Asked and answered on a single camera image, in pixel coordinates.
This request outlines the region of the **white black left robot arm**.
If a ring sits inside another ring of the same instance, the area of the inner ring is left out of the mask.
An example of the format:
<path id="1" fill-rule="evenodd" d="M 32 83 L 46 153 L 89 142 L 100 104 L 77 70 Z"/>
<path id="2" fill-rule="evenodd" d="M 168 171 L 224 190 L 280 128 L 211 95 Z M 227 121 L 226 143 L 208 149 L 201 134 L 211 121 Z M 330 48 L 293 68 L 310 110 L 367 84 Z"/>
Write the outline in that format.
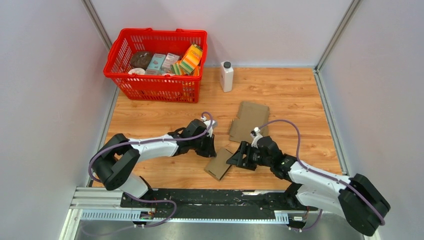
<path id="1" fill-rule="evenodd" d="M 150 186 L 133 174 L 139 162 L 159 157 L 176 157 L 194 151 L 204 158 L 216 157 L 213 129 L 215 120 L 202 117 L 159 137 L 135 139 L 122 133 L 114 135 L 90 160 L 89 172 L 95 181 L 108 190 L 121 190 L 140 207 L 153 201 Z"/>

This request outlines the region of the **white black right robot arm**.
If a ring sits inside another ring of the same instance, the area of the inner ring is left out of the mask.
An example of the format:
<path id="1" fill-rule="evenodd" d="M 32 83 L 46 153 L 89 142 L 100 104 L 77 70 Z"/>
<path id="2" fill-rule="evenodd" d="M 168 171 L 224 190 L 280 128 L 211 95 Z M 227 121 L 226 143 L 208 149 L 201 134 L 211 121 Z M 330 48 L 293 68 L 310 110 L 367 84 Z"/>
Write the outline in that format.
<path id="1" fill-rule="evenodd" d="M 369 237 L 384 225 L 384 218 L 391 209 L 366 176 L 332 174 L 307 165 L 283 153 L 269 136 L 259 138 L 255 144 L 242 141 L 226 162 L 251 171 L 257 166 L 269 167 L 278 179 L 290 182 L 283 200 L 289 208 L 313 207 L 331 212 Z"/>

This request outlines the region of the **brown cardboard box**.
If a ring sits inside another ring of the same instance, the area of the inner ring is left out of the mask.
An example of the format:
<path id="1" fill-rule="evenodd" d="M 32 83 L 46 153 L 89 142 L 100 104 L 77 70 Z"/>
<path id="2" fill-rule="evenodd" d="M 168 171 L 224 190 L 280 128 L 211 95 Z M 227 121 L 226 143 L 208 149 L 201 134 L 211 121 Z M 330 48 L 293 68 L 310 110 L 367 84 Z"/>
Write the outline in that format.
<path id="1" fill-rule="evenodd" d="M 231 151 L 225 147 L 220 148 L 216 153 L 216 157 L 213 157 L 205 166 L 204 171 L 215 180 L 221 181 L 231 167 L 230 164 L 227 164 L 227 160 L 232 156 L 233 153 Z"/>

